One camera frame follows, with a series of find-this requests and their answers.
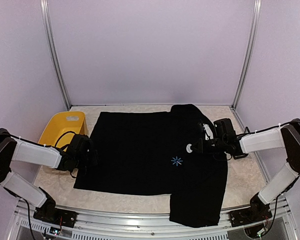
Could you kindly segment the black t-shirt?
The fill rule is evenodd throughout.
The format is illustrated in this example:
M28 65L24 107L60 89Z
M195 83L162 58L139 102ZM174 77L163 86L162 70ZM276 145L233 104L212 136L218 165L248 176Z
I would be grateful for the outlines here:
M170 111L100 113L90 135L98 163L78 172L75 189L113 194L168 194L169 219L187 227L216 226L224 200L226 156L187 152L213 123L193 104Z

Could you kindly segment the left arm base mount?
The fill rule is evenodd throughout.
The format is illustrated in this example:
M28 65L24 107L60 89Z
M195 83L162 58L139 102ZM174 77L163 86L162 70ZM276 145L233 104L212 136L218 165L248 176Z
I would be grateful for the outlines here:
M60 208L54 208L49 211L36 208L33 214L33 218L36 220L68 228L74 228L77 216L78 213L75 211Z

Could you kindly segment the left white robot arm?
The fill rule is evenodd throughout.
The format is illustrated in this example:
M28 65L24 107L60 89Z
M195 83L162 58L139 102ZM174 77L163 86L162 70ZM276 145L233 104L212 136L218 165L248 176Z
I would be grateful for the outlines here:
M11 169L12 162L25 162L72 173L98 164L98 154L87 135L74 134L70 143L52 146L34 143L0 128L0 186L32 204L53 223L60 218L56 202L43 189L34 186Z

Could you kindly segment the round white brooch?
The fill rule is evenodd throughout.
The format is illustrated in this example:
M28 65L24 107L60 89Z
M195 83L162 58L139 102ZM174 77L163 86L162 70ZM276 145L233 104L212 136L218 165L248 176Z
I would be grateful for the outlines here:
M186 146L186 151L187 151L189 154L193 152L193 150L192 150L192 144L191 144L191 143L189 143L189 144Z

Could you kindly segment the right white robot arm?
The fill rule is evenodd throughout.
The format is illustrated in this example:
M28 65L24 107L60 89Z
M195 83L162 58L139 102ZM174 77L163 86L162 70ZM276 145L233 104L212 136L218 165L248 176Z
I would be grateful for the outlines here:
M300 177L300 119L295 118L277 126L236 134L229 118L214 122L211 131L207 124L200 123L202 137L186 146L188 153L229 154L234 159L245 158L248 154L269 149L285 149L286 162L272 180L250 200L246 218L256 222L269 209L270 203L288 191Z

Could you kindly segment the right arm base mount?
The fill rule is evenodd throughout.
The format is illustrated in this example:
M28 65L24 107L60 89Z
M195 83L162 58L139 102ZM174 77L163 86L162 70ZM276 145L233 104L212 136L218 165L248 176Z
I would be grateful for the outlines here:
M229 212L231 226L239 227L271 219L272 212L268 209L263 212L253 212L250 207Z

